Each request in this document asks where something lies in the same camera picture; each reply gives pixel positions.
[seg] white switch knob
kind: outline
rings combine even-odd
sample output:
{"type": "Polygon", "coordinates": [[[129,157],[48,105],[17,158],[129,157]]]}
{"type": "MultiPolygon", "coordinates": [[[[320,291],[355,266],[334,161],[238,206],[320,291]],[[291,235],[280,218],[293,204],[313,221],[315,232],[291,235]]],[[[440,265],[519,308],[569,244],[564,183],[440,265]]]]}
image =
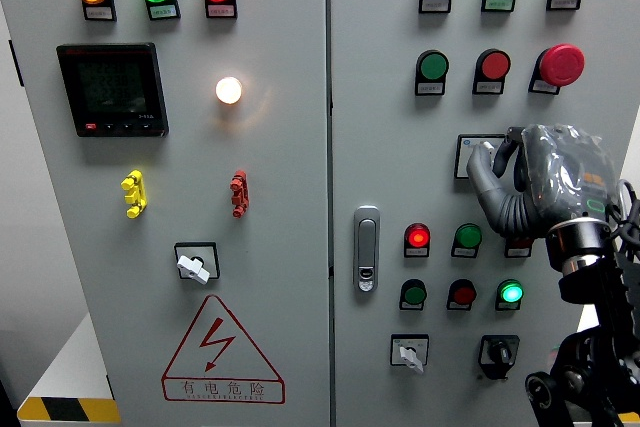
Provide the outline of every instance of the white switch knob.
{"type": "Polygon", "coordinates": [[[178,269],[182,276],[187,276],[204,285],[209,280],[209,272],[202,267],[198,259],[190,259],[183,255],[178,259],[178,269]]]}
{"type": "Polygon", "coordinates": [[[418,357],[416,356],[416,352],[414,350],[400,347],[400,358],[402,359],[404,364],[415,373],[424,373],[424,366],[422,365],[422,362],[418,360],[418,357]]]}

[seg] control cabinet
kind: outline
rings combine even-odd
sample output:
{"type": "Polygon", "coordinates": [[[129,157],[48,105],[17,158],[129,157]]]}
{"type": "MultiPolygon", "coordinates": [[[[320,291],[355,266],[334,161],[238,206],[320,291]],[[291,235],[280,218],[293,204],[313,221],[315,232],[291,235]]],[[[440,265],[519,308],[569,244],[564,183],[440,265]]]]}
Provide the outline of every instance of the control cabinet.
{"type": "Polygon", "coordinates": [[[123,424],[328,425],[326,0],[2,2],[123,424]]]}
{"type": "Polygon", "coordinates": [[[561,123],[601,136],[620,169],[639,7],[331,0],[338,427],[537,425],[525,377],[549,368],[581,309],[560,299],[544,240],[491,231],[466,159],[510,126],[561,123]],[[371,290],[355,275],[368,259],[371,290]]]}

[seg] yellow terminal connector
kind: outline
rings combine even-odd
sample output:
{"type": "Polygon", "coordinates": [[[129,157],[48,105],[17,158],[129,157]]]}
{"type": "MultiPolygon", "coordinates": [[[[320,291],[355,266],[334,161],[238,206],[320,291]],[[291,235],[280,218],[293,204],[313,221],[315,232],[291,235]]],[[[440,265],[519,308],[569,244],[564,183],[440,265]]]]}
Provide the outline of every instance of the yellow terminal connector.
{"type": "Polygon", "coordinates": [[[127,217],[135,219],[147,206],[147,194],[144,189],[142,172],[139,170],[132,170],[131,173],[120,183],[120,187],[122,187],[122,190],[126,191],[124,201],[131,205],[129,210],[127,210],[127,217]]]}

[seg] red terminal connector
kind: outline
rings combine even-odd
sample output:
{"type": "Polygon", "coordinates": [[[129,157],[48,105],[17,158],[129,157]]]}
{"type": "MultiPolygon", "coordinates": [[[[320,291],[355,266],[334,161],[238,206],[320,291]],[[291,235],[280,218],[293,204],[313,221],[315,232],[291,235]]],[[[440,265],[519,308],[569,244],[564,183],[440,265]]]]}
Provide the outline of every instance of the red terminal connector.
{"type": "Polygon", "coordinates": [[[231,203],[234,205],[233,216],[239,219],[249,208],[249,187],[244,170],[236,171],[229,188],[233,191],[231,195],[231,203]]]}

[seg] electrical hazard warning sign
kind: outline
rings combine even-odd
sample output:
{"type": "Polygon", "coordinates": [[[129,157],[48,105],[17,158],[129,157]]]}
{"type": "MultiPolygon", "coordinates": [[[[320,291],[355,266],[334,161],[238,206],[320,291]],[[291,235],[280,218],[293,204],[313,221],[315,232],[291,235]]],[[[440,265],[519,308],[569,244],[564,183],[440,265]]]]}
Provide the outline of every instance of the electrical hazard warning sign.
{"type": "Polygon", "coordinates": [[[205,298],[162,376],[181,402],[284,404],[284,381],[217,295],[205,298]]]}

